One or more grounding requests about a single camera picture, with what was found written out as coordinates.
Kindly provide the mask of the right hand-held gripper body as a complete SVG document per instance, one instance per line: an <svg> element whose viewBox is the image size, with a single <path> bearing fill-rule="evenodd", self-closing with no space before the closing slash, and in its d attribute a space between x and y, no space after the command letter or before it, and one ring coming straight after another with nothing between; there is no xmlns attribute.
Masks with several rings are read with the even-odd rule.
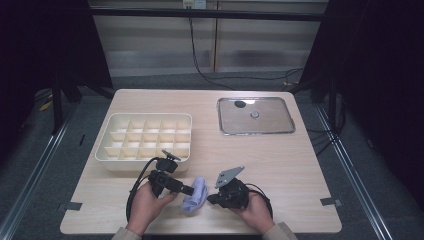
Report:
<svg viewBox="0 0 424 240"><path fill-rule="evenodd" d="M215 188L222 201L222 208L243 209L249 203L249 188L236 176L244 170L243 166L221 171L218 174Z"/></svg>

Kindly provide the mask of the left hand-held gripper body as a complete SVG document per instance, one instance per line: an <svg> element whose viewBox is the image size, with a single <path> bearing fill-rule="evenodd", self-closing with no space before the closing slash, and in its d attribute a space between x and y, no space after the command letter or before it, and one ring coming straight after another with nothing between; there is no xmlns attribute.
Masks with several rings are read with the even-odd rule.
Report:
<svg viewBox="0 0 424 240"><path fill-rule="evenodd" d="M180 161L180 158L165 149L162 152L165 154L165 157L157 159L156 169L148 177L152 185L152 192L156 197L159 197L164 189L176 193L181 192L183 189L182 182L171 176L171 173L177 169L178 164L176 161Z"/></svg>

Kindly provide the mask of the light purple sock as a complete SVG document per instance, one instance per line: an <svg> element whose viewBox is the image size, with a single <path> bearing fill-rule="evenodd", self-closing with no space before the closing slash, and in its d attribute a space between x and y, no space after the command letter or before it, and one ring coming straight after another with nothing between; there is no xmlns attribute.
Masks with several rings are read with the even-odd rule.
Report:
<svg viewBox="0 0 424 240"><path fill-rule="evenodd" d="M203 177L196 177L191 187L194 189L193 194L186 196L181 205L181 210L185 213L191 213L199 209L208 196L208 187Z"/></svg>

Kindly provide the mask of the cream divided storage box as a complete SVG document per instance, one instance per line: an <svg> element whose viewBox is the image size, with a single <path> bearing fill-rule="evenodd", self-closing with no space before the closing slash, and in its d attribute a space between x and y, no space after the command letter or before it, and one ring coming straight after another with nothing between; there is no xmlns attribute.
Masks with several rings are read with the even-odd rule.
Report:
<svg viewBox="0 0 424 240"><path fill-rule="evenodd" d="M112 172L137 172L154 157L177 157L177 172L189 167L192 117L186 113L112 114L95 159Z"/></svg>

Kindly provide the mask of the person's right hand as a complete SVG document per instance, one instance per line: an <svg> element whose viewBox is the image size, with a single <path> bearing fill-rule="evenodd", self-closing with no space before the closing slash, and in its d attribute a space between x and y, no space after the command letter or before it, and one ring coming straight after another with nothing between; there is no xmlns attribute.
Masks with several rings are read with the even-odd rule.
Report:
<svg viewBox="0 0 424 240"><path fill-rule="evenodd" d="M232 212L261 234L265 234L275 225L266 202L258 193L250 192L248 206L244 209L232 209Z"/></svg>

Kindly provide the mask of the person's left hand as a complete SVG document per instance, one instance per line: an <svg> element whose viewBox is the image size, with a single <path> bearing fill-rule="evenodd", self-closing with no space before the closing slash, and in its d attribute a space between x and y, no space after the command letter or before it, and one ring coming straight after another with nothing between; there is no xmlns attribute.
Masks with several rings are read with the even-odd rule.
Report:
<svg viewBox="0 0 424 240"><path fill-rule="evenodd" d="M158 198L153 194L150 182L143 184L136 192L126 229L143 236L149 225L160 215L165 206L174 201L177 193Z"/></svg>

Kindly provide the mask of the clear tray with metal rim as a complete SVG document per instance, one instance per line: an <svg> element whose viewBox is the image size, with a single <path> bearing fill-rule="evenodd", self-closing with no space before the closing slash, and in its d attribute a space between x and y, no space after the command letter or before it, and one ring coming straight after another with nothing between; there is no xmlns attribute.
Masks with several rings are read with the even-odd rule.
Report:
<svg viewBox="0 0 424 240"><path fill-rule="evenodd" d="M244 101L244 108L237 108L235 101ZM251 112L259 112L254 119ZM295 123L286 102L280 97L230 97L217 101L219 127L225 135L291 134Z"/></svg>

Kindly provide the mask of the grey tape piece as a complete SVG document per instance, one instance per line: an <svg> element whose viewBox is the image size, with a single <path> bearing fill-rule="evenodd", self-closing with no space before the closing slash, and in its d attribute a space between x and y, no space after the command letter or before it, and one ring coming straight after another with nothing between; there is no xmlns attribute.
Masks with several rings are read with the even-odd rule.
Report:
<svg viewBox="0 0 424 240"><path fill-rule="evenodd" d="M58 205L57 210L60 212L66 212L68 210L70 211L79 211L82 207L81 203L78 202L67 202L67 203L61 203Z"/></svg>
<svg viewBox="0 0 424 240"><path fill-rule="evenodd" d="M320 202L323 206L329 206L329 205L334 205L335 207L342 206L342 202L340 199L334 199L332 197L322 198Z"/></svg>

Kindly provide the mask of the black metal stand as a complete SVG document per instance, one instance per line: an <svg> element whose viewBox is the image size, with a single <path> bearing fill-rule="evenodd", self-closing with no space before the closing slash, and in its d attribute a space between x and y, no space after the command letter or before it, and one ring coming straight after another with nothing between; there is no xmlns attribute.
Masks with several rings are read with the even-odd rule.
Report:
<svg viewBox="0 0 424 240"><path fill-rule="evenodd" d="M63 120L63 109L62 109L62 91L60 87L60 80L58 76L53 78L52 83L52 103L53 103L53 116L54 124L52 134L55 135L59 132L64 120Z"/></svg>
<svg viewBox="0 0 424 240"><path fill-rule="evenodd" d="M330 129L336 130L336 105L337 105L337 89L335 78L331 78L329 90L328 118Z"/></svg>

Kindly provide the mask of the black horizontal bar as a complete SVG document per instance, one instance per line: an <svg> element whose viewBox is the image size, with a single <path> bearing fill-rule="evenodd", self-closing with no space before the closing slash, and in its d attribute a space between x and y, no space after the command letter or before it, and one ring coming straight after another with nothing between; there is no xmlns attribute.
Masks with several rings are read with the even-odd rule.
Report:
<svg viewBox="0 0 424 240"><path fill-rule="evenodd" d="M196 9L135 9L135 8L90 8L92 15L131 16L131 17L179 17L179 18L208 18L208 19L247 19L247 20L279 20L323 22L331 19L325 14L253 12L228 10L196 10Z"/></svg>

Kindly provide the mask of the dark curtain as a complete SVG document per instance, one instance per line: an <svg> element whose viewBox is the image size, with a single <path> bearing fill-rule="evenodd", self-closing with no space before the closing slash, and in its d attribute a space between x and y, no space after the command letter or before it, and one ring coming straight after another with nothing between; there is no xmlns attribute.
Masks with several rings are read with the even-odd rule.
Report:
<svg viewBox="0 0 424 240"><path fill-rule="evenodd" d="M0 0L0 167L42 89L113 86L88 0Z"/></svg>
<svg viewBox="0 0 424 240"><path fill-rule="evenodd" d="M328 0L300 84L334 87L424 210L424 0Z"/></svg>

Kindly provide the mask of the metal floor rail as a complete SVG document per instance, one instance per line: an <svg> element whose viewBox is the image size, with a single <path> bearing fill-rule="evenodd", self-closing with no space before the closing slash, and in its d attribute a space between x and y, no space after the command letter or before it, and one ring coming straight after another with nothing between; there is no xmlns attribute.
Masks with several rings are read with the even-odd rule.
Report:
<svg viewBox="0 0 424 240"><path fill-rule="evenodd" d="M69 121L72 119L76 109L77 104L72 104L69 112L63 120L63 123L50 137L48 144L35 165L35 168L29 175L23 189L20 191L18 198L6 214L3 222L0 224L0 240L12 240L35 192L38 189L38 186L40 185L42 177L52 161L57 148L62 142L67 131Z"/></svg>
<svg viewBox="0 0 424 240"><path fill-rule="evenodd" d="M331 130L329 117L323 106L315 107L317 115L321 121L322 126L327 131L331 145L344 168L344 171L352 185L352 188L374 230L378 240L394 240L384 218L382 217L375 202L370 196L367 188L365 187L358 171L353 164L350 155L344 147L340 137Z"/></svg>

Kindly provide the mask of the white wall outlet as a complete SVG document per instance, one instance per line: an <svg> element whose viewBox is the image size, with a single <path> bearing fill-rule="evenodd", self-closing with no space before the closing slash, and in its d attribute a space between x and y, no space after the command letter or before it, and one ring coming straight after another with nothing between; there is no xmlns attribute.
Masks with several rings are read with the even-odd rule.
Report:
<svg viewBox="0 0 424 240"><path fill-rule="evenodd" d="M182 0L182 4L184 9L207 9L206 0Z"/></svg>

